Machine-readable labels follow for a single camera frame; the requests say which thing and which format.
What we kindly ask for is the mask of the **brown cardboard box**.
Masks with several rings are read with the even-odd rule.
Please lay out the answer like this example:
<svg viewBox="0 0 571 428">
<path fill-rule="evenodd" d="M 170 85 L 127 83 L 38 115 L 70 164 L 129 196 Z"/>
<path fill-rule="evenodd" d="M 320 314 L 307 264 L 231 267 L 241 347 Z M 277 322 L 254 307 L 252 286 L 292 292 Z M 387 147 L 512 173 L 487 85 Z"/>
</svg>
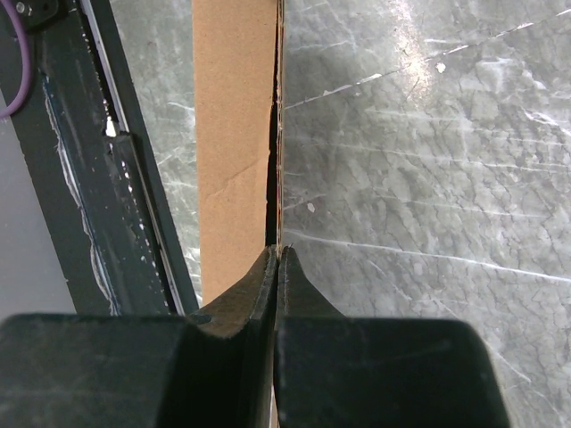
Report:
<svg viewBox="0 0 571 428">
<path fill-rule="evenodd" d="M 282 1 L 194 1 L 203 303 L 282 241 Z"/>
</svg>

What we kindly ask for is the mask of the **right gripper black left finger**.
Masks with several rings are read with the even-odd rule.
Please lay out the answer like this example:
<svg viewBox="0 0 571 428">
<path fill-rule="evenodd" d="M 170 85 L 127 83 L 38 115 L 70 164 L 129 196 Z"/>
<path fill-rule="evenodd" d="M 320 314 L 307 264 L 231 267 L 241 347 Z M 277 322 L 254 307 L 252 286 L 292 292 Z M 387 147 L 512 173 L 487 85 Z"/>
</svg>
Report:
<svg viewBox="0 0 571 428">
<path fill-rule="evenodd" d="M 277 254 L 187 316 L 25 314 L 1 326 L 4 427 L 266 427 Z"/>
</svg>

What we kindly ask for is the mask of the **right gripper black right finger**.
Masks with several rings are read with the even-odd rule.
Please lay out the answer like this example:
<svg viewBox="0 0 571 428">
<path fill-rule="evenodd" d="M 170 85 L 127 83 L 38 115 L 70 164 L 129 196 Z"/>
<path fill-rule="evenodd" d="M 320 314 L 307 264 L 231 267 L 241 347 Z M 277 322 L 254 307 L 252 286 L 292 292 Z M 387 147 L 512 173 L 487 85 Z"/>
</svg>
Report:
<svg viewBox="0 0 571 428">
<path fill-rule="evenodd" d="M 469 324 L 347 317 L 296 251 L 277 278 L 274 385 L 283 427 L 507 427 L 486 347 Z"/>
</svg>

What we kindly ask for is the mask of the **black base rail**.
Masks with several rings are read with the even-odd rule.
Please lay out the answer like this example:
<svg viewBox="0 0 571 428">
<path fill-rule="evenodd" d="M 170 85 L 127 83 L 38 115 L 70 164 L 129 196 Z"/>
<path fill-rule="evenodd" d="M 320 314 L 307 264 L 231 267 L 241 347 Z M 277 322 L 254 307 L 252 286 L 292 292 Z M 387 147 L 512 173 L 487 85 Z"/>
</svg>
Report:
<svg viewBox="0 0 571 428">
<path fill-rule="evenodd" d="M 110 3 L 2 2 L 1 91 L 73 308 L 197 310 Z"/>
</svg>

